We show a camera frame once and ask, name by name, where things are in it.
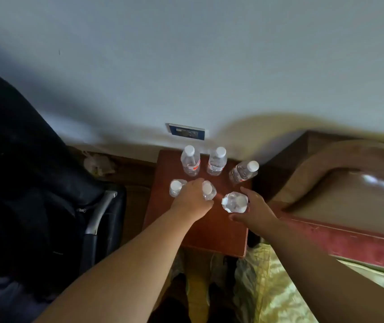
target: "black office chair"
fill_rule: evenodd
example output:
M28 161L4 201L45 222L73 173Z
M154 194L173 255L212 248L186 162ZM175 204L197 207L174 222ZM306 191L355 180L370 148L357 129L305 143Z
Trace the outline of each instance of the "black office chair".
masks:
M116 250L125 205L0 78L0 322L32 322Z

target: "wall plate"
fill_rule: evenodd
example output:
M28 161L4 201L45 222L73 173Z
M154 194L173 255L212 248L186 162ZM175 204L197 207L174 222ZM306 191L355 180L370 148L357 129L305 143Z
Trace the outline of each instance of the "wall plate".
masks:
M168 124L168 127L173 135L193 138L195 140L204 140L205 129L182 126L180 124Z

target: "shoe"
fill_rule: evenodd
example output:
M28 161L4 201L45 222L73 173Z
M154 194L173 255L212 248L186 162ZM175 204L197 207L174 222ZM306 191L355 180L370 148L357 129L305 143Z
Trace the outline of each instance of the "shoe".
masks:
M184 273L184 250L182 248L178 249L176 257L174 257L173 265L171 265L171 269L169 270L169 274L171 276L171 282L180 274L184 276L181 278L186 280L186 294L188 295L189 280L187 279L186 274Z
M213 254L210 261L210 287L207 289L207 304L210 306L210 288L214 283L219 288L225 289L228 274L227 257L222 254Z

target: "pants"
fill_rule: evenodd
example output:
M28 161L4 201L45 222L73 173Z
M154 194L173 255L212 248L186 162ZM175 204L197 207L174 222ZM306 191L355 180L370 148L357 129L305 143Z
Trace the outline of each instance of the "pants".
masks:
M224 291L215 283L209 288L210 309L207 323L239 323L235 315L232 293ZM159 307L150 315L148 323L191 323L186 294L186 276L179 274L163 294Z

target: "hand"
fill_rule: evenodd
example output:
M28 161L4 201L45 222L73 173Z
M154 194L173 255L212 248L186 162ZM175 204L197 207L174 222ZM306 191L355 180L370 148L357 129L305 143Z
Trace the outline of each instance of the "hand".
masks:
M249 198L249 208L244 213L232 213L229 218L242 222L251 231L265 238L266 232L272 229L279 220L261 195L244 187L240 187L240 190Z
M203 178L189 181L180 191L180 194L174 199L171 205L172 210L190 215L194 220L199 220L213 207L214 201L206 201L202 194Z

